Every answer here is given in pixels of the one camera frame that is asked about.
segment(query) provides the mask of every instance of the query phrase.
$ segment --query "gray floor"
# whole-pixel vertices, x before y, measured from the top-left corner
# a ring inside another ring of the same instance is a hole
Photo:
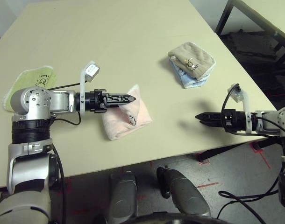
[[[210,206],[212,216],[216,217],[222,205],[229,201],[218,195],[219,190],[243,196],[261,194],[269,189],[281,167],[281,150],[279,145],[273,145],[261,153],[255,153],[245,144],[212,157],[204,164],[197,162],[193,155],[183,155],[67,178],[67,224],[92,223],[93,218],[108,207],[109,175],[120,175],[126,170],[131,170],[137,177],[139,216],[155,211],[178,212],[172,200],[163,199],[158,189],[156,169],[165,165],[182,172],[198,186]],[[55,194],[54,198],[53,208],[60,208],[59,195]],[[279,203],[277,195],[249,205],[267,224],[285,224],[285,208]],[[221,219],[234,224],[259,223],[238,203],[228,206],[222,212]]]

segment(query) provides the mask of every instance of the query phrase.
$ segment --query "pink towel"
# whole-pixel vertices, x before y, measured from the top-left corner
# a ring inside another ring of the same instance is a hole
[[[133,86],[128,94],[136,100],[116,108],[108,108],[107,112],[102,114],[103,125],[110,140],[119,139],[152,122],[140,97],[138,85]]]

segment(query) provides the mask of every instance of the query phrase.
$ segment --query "beige towel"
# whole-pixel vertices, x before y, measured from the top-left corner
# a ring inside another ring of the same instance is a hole
[[[128,94],[136,100],[126,105],[108,108],[107,112],[102,114],[103,125],[110,140],[119,139],[152,122],[140,97],[138,85],[131,88]]]
[[[191,77],[201,80],[215,66],[215,60],[205,50],[192,42],[186,42],[168,53],[171,61]]]

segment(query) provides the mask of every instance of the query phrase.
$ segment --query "black metal frame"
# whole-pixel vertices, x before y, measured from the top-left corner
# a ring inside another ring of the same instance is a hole
[[[230,16],[233,7],[236,7],[243,14],[249,17],[254,23],[260,26],[263,30],[266,31],[269,35],[271,35],[277,42],[285,48],[285,33],[274,26],[271,22],[261,16],[258,12],[253,10],[247,4],[245,4],[241,0],[228,0],[225,9],[221,15],[221,18],[218,22],[218,25],[215,29],[215,33],[220,36],[221,32],[226,25],[228,17]],[[285,61],[285,54],[277,61],[277,63],[282,63]]]
[[[235,148],[235,147],[243,145],[243,144],[244,143],[240,143],[240,144],[235,144],[235,145],[231,145],[231,146],[210,149],[210,150],[204,151],[203,153],[198,154],[196,157],[197,157],[197,160],[199,162],[203,162],[203,161],[211,158],[212,156],[224,153],[228,150],[231,150],[232,148]],[[280,141],[279,136],[275,136],[272,138],[264,139],[262,141],[254,141],[251,144],[255,150],[260,150],[261,148],[264,148],[264,147],[267,147],[267,146],[270,146],[273,144],[281,144],[281,141]]]

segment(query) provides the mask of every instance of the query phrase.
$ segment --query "folded towel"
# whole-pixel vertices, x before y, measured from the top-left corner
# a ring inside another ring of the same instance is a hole
[[[214,58],[192,42],[186,42],[168,53],[170,60],[188,75],[197,80],[206,77],[213,70]]]
[[[136,100],[116,108],[108,108],[107,112],[102,114],[103,125],[110,140],[119,139],[152,122],[140,97],[138,85],[133,86],[128,94]]]
[[[183,71],[183,69],[176,66],[175,63],[171,60],[169,61],[169,63],[175,70],[177,76],[181,79],[181,82],[185,89],[204,85],[210,76],[210,74],[208,74],[207,76],[203,77],[201,80],[198,81],[197,78],[192,78],[190,75],[187,74],[186,71]]]
[[[23,71],[14,82],[11,89],[6,93],[3,98],[3,107],[6,111],[12,111],[11,97],[20,90],[32,86],[40,86],[46,89],[52,88],[56,81],[56,75],[53,68],[50,66],[43,66],[38,69],[31,69]]]

